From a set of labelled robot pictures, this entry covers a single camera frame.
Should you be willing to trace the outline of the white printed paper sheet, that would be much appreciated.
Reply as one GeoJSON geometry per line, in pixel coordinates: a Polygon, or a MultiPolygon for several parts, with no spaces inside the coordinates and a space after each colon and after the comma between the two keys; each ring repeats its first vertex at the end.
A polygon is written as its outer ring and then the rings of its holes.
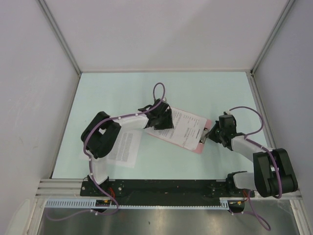
{"type": "Polygon", "coordinates": [[[100,159],[96,159],[96,166],[101,164],[106,165],[116,165],[127,168],[134,168],[140,142],[141,142],[142,132],[141,131],[129,131],[124,132],[117,138],[115,145],[111,152],[100,159]]]}

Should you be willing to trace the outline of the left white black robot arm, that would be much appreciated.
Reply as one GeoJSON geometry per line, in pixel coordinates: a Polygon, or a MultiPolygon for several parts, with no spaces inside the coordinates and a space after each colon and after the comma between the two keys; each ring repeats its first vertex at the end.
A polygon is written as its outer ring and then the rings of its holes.
{"type": "Polygon", "coordinates": [[[140,108],[137,113],[111,117],[99,112],[83,131],[81,141],[83,152],[89,159],[89,177],[93,181],[91,190],[96,195],[104,195],[108,190],[109,175],[105,170],[107,155],[117,146],[117,140],[123,133],[137,129],[153,128],[169,130],[174,128],[172,109],[162,100],[140,108]]]}

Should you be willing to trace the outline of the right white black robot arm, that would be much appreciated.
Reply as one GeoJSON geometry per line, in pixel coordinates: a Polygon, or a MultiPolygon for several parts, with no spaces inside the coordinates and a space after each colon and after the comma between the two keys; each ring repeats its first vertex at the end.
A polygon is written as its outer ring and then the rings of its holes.
{"type": "Polygon", "coordinates": [[[280,198],[284,193],[298,190],[287,151],[265,147],[249,139],[247,134],[237,132],[233,115],[224,113],[219,116],[205,137],[253,163],[253,172],[237,171],[227,175],[225,190],[230,196],[238,196],[246,189],[256,191],[262,197],[280,198]]]}

